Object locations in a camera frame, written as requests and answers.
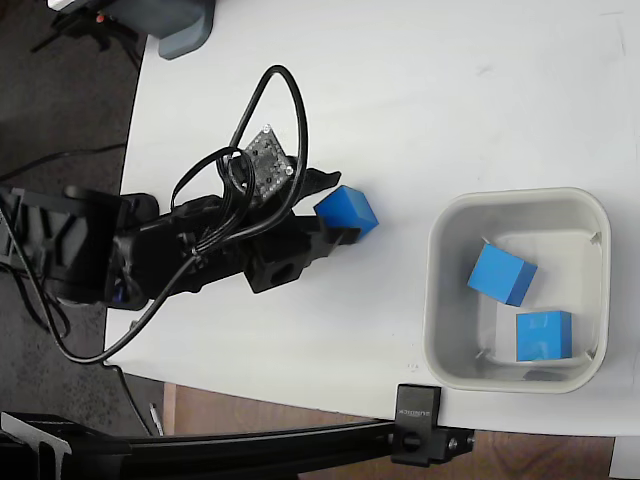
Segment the gray device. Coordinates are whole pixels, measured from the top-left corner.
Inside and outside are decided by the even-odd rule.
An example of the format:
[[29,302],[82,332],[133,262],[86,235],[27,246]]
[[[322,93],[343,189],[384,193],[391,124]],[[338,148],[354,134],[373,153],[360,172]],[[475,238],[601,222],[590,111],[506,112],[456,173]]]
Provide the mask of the gray device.
[[160,39],[159,55],[172,60],[209,38],[215,6],[215,0],[74,0],[61,11],[97,7],[123,25]]

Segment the black bracket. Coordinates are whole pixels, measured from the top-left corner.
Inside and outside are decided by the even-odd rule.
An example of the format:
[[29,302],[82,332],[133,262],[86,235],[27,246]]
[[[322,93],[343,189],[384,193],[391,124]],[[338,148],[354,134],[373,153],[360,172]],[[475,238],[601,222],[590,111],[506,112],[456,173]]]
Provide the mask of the black bracket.
[[473,450],[474,431],[438,426],[440,387],[398,385],[391,461],[417,467]]
[[[473,430],[437,425],[440,392],[440,387],[400,385],[395,423],[214,436],[118,438],[55,415],[5,412],[0,417],[2,478],[294,479],[298,473],[388,455],[394,463],[428,467],[473,449]],[[7,466],[14,472],[9,476]]]

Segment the circuit board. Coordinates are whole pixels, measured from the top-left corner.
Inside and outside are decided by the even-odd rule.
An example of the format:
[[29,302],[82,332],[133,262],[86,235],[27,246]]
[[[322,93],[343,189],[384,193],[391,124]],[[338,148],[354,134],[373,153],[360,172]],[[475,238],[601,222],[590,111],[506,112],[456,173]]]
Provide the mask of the circuit board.
[[266,125],[245,149],[256,173],[254,202],[263,204],[275,195],[295,172],[295,164],[282,149],[273,129]]

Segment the black wire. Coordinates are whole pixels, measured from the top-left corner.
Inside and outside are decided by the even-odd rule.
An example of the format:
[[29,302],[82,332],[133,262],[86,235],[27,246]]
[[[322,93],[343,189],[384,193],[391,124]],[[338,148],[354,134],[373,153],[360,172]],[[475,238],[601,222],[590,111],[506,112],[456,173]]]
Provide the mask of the black wire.
[[[29,298],[29,294],[27,293],[27,289],[24,286],[24,282],[22,281],[22,277],[20,276],[20,274],[16,271],[15,268],[9,265],[0,264],[0,269],[9,273],[13,277],[13,281],[18,288],[18,293],[20,294],[20,298],[22,299],[25,310],[27,311],[33,322],[44,332],[50,333],[49,327],[47,327],[46,322],[43,321],[42,318],[40,318],[35,308],[33,308],[33,303],[31,303],[31,298]],[[56,311],[58,317],[60,317],[60,320],[62,321],[62,324],[64,326],[64,332],[62,333],[61,337],[66,338],[71,332],[71,323],[69,322],[69,318],[54,299],[47,296],[47,301]]]
[[33,162],[29,162],[26,165],[16,168],[10,172],[5,173],[4,175],[0,175],[0,182],[6,182],[10,178],[16,177],[21,173],[24,173],[33,168],[39,167],[40,165],[44,165],[45,163],[53,162],[55,160],[62,160],[64,158],[70,157],[78,157],[83,155],[97,155],[99,153],[110,152],[111,150],[117,150],[119,148],[125,148],[127,146],[126,143],[116,143],[114,145],[107,145],[106,147],[101,148],[92,148],[92,149],[84,149],[84,150],[69,150],[66,152],[57,152],[52,153],[50,155],[46,155],[42,158],[34,160]]
[[218,166],[218,174],[220,175],[224,183],[224,197],[226,197],[227,194],[233,197],[237,193],[237,190],[233,182],[231,181],[230,163],[232,161],[237,161],[239,159],[244,162],[247,178],[246,178],[246,186],[244,189],[243,196],[240,199],[240,203],[237,205],[236,210],[230,216],[227,217],[228,212],[224,212],[222,215],[221,221],[218,223],[218,225],[216,225],[216,228],[214,229],[207,228],[205,230],[204,234],[202,235],[202,238],[200,238],[198,241],[198,245],[216,244],[220,239],[222,239],[225,235],[227,235],[227,233],[231,232],[238,225],[240,225],[244,217],[249,212],[251,201],[253,200],[253,194],[256,189],[255,168],[249,155],[247,155],[247,153],[244,152],[243,150],[238,149],[238,151],[240,152],[240,157],[231,158],[231,159],[223,157],[217,162],[217,166]]
[[9,237],[13,242],[15,251],[18,254],[18,257],[20,258],[20,261],[22,262],[22,265],[24,266],[24,269],[27,272],[27,276],[29,277],[29,280],[31,280],[31,283],[33,284],[33,288],[35,289],[38,300],[40,301],[40,307],[45,313],[47,324],[49,326],[49,331],[51,332],[51,336],[53,337],[54,342],[56,343],[58,349],[62,352],[62,354],[68,360],[74,363],[79,363],[81,365],[95,365],[95,364],[103,363],[107,361],[109,358],[111,358],[113,355],[118,353],[120,350],[122,350],[124,347],[126,347],[127,344],[140,333],[140,331],[147,325],[147,323],[149,323],[149,321],[153,318],[153,316],[156,314],[158,309],[164,304],[164,302],[167,301],[167,298],[169,298],[169,295],[171,295],[171,291],[173,290],[173,287],[175,286],[176,282],[185,274],[185,272],[189,268],[191,268],[191,266],[196,261],[196,257],[192,256],[187,258],[187,260],[182,265],[182,267],[178,269],[178,271],[171,278],[171,280],[169,281],[167,286],[164,288],[164,290],[160,293],[160,295],[158,295],[156,300],[142,315],[140,320],[136,322],[135,325],[126,334],[124,334],[116,343],[114,343],[111,347],[107,348],[105,351],[103,351],[98,355],[94,355],[92,357],[79,357],[73,354],[71,351],[69,351],[69,349],[67,349],[64,342],[62,341],[60,332],[58,331],[58,328],[56,327],[56,324],[53,321],[53,316],[51,315],[51,310],[49,309],[49,304],[42,290],[42,286],[40,285],[40,283],[36,278],[31,262],[27,258],[27,255],[24,249],[22,248],[22,245],[18,241],[17,235],[13,229],[13,226],[11,225],[11,222],[9,222],[9,216],[5,211],[5,208],[2,205],[2,202],[0,202],[0,220],[4,222],[7,228],[7,232],[9,233]]
[[240,119],[240,123],[238,124],[238,128],[236,129],[233,137],[231,138],[231,147],[237,147],[240,144],[240,140],[242,140],[242,135],[244,134],[251,117],[258,106],[258,102],[260,101],[260,97],[264,93],[264,90],[269,83],[269,80],[274,75],[280,75],[284,79],[287,87],[289,87],[289,92],[291,93],[291,97],[293,99],[293,104],[296,109],[296,119],[298,122],[298,157],[297,157],[297,165],[296,172],[292,179],[292,185],[289,189],[289,193],[285,198],[284,202],[278,208],[278,210],[272,214],[270,217],[253,224],[249,227],[246,227],[237,232],[231,233],[225,238],[212,243],[211,241],[201,242],[196,250],[200,254],[209,253],[211,250],[215,248],[221,248],[224,245],[229,243],[238,242],[241,240],[245,240],[247,238],[259,235],[266,230],[274,227],[281,221],[283,221],[289,212],[293,208],[293,206],[298,201],[300,197],[300,192],[302,191],[302,186],[304,183],[304,175],[307,169],[307,156],[309,152],[309,132],[307,126],[307,115],[304,108],[304,102],[302,100],[302,94],[300,93],[300,89],[298,88],[298,84],[296,83],[291,72],[287,70],[282,65],[274,65],[270,67],[262,76],[260,81],[258,82],[258,86],[256,87],[253,95],[251,96],[251,100],[247,105],[244,114]]
[[140,425],[142,425],[142,428],[144,429],[146,434],[152,437],[153,433],[149,428],[149,425],[147,425],[147,422],[145,422],[144,417],[142,416],[142,412],[140,412],[140,409],[138,408],[138,405],[136,404],[136,401],[133,398],[133,394],[131,393],[131,389],[129,388],[129,384],[127,383],[127,379],[124,376],[124,372],[122,371],[122,369],[118,365],[105,365],[104,363],[102,364],[102,368],[106,370],[114,371],[118,374],[118,379],[120,380],[122,389],[124,390],[125,396],[127,397],[127,400],[129,401],[129,405],[131,405],[131,408],[133,409],[133,412],[135,413],[136,418],[140,422]]

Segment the gray floor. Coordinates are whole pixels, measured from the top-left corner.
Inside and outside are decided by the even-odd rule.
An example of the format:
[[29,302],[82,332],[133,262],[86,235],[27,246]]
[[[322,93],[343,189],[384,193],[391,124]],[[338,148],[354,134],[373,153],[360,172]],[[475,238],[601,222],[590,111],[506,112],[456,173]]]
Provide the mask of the gray floor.
[[[0,0],[0,174],[48,153],[126,141],[137,72],[118,44],[63,38],[30,54],[54,13],[46,1]],[[11,185],[59,193],[80,185],[117,193],[124,151],[64,160],[27,172]],[[69,310],[68,344],[80,354],[103,347],[105,310]],[[131,378],[139,405],[162,405],[162,385]],[[62,415],[113,434],[141,429],[116,374],[66,361],[27,316],[13,283],[0,275],[0,411]]]

